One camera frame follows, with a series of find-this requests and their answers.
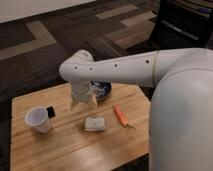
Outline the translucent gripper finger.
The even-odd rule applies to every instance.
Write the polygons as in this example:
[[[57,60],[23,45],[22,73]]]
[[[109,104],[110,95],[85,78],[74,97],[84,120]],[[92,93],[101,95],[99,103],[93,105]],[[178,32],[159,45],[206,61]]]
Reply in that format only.
[[[96,100],[96,97],[95,97],[95,96],[92,96],[92,97],[89,99],[88,105],[89,105],[90,108],[93,108],[93,109],[95,109],[95,108],[98,106],[97,100]]]
[[[70,109],[74,109],[79,103],[79,101],[72,100],[70,102]]]

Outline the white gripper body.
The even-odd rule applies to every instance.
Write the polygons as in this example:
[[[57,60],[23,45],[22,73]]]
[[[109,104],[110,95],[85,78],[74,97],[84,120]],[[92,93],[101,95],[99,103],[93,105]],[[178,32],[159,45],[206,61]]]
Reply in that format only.
[[[71,97],[76,102],[88,102],[92,99],[93,89],[90,82],[71,84]]]

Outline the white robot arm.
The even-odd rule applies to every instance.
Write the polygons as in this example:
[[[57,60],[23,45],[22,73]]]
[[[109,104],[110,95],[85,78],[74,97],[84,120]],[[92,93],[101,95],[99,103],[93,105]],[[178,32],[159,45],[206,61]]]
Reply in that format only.
[[[213,50],[181,48],[96,61],[79,50],[59,67],[76,102],[90,97],[92,81],[142,85],[155,89],[153,110],[213,105]]]

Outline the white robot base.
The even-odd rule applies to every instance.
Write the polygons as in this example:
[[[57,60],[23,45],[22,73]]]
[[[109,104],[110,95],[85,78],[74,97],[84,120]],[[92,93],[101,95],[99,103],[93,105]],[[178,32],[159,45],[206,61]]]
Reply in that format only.
[[[150,171],[213,171],[213,72],[189,70],[160,82],[149,138]]]

